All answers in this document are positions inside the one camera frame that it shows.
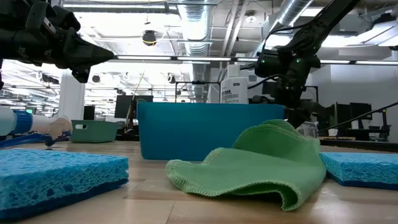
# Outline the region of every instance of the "plastic bin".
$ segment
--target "plastic bin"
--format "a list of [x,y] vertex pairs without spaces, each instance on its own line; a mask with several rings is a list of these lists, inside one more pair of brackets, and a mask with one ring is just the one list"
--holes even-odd
[[283,117],[281,105],[139,103],[141,154],[202,161],[217,147],[232,147],[246,128]]
[[111,142],[116,138],[118,124],[107,121],[72,120],[72,142]]

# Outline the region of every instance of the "white bottle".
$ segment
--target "white bottle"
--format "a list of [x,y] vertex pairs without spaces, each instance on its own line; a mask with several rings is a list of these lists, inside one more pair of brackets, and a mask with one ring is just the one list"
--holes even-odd
[[56,115],[48,118],[0,106],[0,136],[9,133],[20,134],[37,131],[39,134],[49,134],[51,137],[57,138],[62,135],[64,130],[72,131],[72,124],[66,116]]
[[221,82],[220,102],[248,104],[248,78],[240,77],[239,65],[228,65],[228,77]]

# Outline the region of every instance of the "green basket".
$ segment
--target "green basket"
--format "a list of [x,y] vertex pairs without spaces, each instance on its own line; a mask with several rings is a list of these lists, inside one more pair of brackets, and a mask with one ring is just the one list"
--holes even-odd
[[111,142],[116,138],[118,124],[107,121],[72,120],[71,142]]

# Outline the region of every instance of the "blue plastic bin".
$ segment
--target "blue plastic bin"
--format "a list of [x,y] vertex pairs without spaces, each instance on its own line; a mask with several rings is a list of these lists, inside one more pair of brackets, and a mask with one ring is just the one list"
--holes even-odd
[[202,161],[217,147],[232,147],[246,128],[283,117],[281,105],[139,103],[141,154]]

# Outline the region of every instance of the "wooden table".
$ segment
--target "wooden table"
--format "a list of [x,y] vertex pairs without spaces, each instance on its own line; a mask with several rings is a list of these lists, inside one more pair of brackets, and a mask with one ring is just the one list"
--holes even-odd
[[[45,148],[44,144],[21,147]],[[326,179],[298,210],[260,198],[205,198],[181,192],[165,175],[166,161],[141,157],[138,142],[58,143],[54,150],[127,156],[130,182],[120,189],[18,223],[398,223],[398,191],[342,187]],[[323,147],[323,151],[372,152]]]

